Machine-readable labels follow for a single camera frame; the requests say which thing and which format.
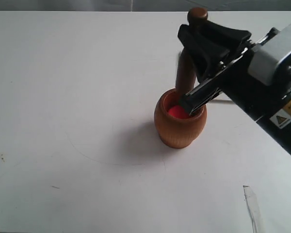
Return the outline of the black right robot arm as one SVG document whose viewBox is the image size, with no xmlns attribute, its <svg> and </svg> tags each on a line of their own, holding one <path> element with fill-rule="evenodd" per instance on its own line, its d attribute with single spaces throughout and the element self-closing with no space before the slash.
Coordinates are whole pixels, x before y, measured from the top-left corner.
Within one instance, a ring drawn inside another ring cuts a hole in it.
<svg viewBox="0 0 291 233">
<path fill-rule="evenodd" d="M 249 31 L 211 21 L 181 25 L 178 38 L 198 80 L 180 98 L 185 111 L 193 114 L 224 93 L 291 155 L 291 24 L 257 42 Z"/>
</svg>

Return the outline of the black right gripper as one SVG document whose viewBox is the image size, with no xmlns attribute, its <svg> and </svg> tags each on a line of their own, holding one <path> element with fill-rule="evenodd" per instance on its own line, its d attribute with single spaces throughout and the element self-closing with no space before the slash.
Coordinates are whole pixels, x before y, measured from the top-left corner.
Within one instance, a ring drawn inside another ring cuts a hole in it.
<svg viewBox="0 0 291 233">
<path fill-rule="evenodd" d="M 291 98 L 291 56 L 280 66 L 278 82 L 270 86 L 248 74 L 254 55 L 252 48 L 271 39 L 252 43 L 251 35 L 247 30 L 208 20 L 201 26 L 201 33 L 189 25 L 180 26 L 178 39 L 189 54 L 200 83 L 179 99 L 188 114 L 192 115 L 221 92 L 251 118 L 269 115 Z M 218 71 L 220 62 L 230 63 Z"/>
</svg>

